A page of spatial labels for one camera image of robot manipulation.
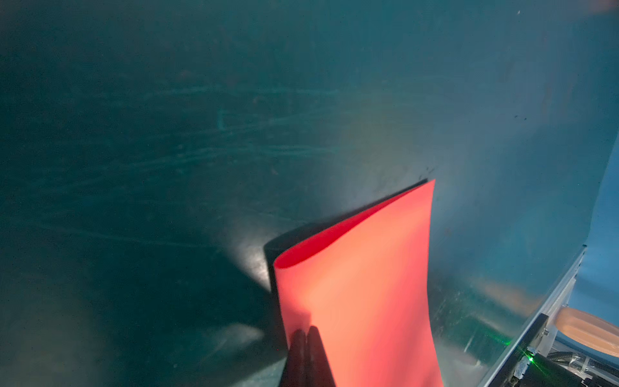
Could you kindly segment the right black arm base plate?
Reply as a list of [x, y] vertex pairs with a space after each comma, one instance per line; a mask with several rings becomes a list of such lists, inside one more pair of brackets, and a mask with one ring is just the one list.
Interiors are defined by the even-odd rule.
[[549, 316], [540, 314], [532, 322], [526, 333], [520, 338], [509, 356], [501, 364], [493, 378], [488, 382], [489, 387], [515, 386], [517, 379], [524, 375], [529, 361], [527, 357], [533, 357], [538, 353], [538, 347], [547, 336], [546, 326]]

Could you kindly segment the terracotta ribbed vase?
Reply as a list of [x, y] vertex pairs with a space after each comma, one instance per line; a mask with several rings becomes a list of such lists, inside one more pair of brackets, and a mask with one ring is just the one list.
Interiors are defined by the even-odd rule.
[[592, 350], [618, 357], [618, 327], [592, 314], [574, 308], [562, 308], [555, 326], [566, 337]]

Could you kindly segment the front aluminium rail base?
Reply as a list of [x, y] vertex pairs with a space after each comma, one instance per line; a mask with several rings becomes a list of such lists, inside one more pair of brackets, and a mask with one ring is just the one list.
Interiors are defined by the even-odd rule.
[[522, 374], [526, 372], [525, 369], [538, 352], [540, 343], [550, 335], [546, 327], [559, 309], [567, 304], [587, 249], [586, 244], [580, 247], [563, 275], [554, 283], [551, 292], [525, 325], [525, 330], [508, 345], [506, 353], [484, 376], [480, 386], [507, 386], [514, 379], [517, 369], [521, 369]]

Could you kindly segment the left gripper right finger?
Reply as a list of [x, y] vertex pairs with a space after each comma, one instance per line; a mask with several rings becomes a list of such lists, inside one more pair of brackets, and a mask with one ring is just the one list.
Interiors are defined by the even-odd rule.
[[306, 383], [309, 387], [336, 387], [319, 329], [311, 326], [306, 344]]

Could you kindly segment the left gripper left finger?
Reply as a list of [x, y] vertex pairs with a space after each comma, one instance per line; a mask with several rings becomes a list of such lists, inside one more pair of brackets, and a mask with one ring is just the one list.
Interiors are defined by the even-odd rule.
[[306, 332], [293, 333], [279, 387], [306, 387]]

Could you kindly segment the red square paper sheet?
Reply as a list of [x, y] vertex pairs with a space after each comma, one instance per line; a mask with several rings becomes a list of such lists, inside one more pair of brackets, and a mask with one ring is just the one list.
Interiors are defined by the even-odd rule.
[[442, 385], [427, 295], [434, 189], [406, 190], [275, 260], [285, 334], [319, 330], [335, 385]]

